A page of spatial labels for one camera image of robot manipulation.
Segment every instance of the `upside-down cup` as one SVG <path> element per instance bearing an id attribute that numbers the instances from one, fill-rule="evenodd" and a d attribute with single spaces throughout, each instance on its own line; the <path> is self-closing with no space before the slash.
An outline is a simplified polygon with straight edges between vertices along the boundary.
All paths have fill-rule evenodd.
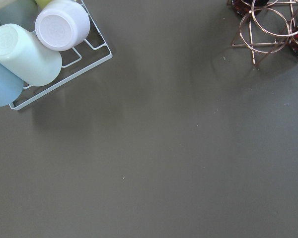
<path id="1" fill-rule="evenodd" d="M 0 63 L 29 85 L 43 86 L 59 75 L 62 57 L 24 28 L 6 24 L 0 27 Z"/>
<path id="2" fill-rule="evenodd" d="M 35 1 L 39 5 L 39 7 L 43 9 L 51 0 L 35 0 Z"/>
<path id="3" fill-rule="evenodd" d="M 90 22 L 85 9 L 71 0 L 53 0 L 35 21 L 35 31 L 47 48 L 66 51 L 81 43 L 89 34 Z"/>
<path id="4" fill-rule="evenodd" d="M 0 64 L 0 107 L 12 103 L 23 89 L 23 81 Z"/>

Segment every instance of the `light blue cup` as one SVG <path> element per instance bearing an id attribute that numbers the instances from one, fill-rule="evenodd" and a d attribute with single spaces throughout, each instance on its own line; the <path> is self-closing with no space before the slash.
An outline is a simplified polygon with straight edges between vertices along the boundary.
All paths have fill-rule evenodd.
<path id="1" fill-rule="evenodd" d="M 12 103 L 23 89 L 23 81 L 0 64 L 0 107 Z"/>

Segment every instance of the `dish rack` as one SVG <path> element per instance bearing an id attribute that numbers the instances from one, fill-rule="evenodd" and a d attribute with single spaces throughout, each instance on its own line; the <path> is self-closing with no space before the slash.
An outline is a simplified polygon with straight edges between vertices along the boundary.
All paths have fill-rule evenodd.
<path id="1" fill-rule="evenodd" d="M 90 19 L 91 24 L 88 37 L 72 49 L 60 52 L 63 65 L 60 74 L 53 82 L 41 87 L 25 85 L 21 95 L 9 104 L 12 110 L 18 111 L 24 108 L 63 84 L 113 57 L 84 1 L 77 0 L 77 2 L 85 8 Z"/>

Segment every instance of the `plastic cup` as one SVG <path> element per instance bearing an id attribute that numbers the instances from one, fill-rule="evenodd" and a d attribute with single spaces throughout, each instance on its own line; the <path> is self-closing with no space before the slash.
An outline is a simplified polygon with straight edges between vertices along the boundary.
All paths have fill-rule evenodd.
<path id="1" fill-rule="evenodd" d="M 89 34 L 90 22 L 85 9 L 71 0 L 53 0 L 35 21 L 35 31 L 47 48 L 66 51 L 81 43 Z"/>
<path id="2" fill-rule="evenodd" d="M 0 107 L 12 103 L 23 89 L 23 81 L 0 64 Z"/>
<path id="3" fill-rule="evenodd" d="M 43 86 L 60 73 L 62 57 L 22 27 L 6 24 L 0 27 L 0 63 L 29 85 Z"/>
<path id="4" fill-rule="evenodd" d="M 13 23 L 28 31 L 34 31 L 38 6 L 33 0 L 18 0 L 0 9 L 0 24 Z"/>
<path id="5" fill-rule="evenodd" d="M 39 5 L 39 7 L 43 9 L 51 0 L 35 0 L 35 1 Z"/>

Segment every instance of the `gray surface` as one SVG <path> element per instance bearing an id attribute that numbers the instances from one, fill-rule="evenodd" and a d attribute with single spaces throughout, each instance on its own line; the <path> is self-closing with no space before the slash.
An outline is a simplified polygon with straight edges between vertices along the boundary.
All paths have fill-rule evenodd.
<path id="1" fill-rule="evenodd" d="M 223 0 L 85 2 L 114 57 L 0 108 L 0 238 L 298 238 L 289 49 L 254 69 Z"/>

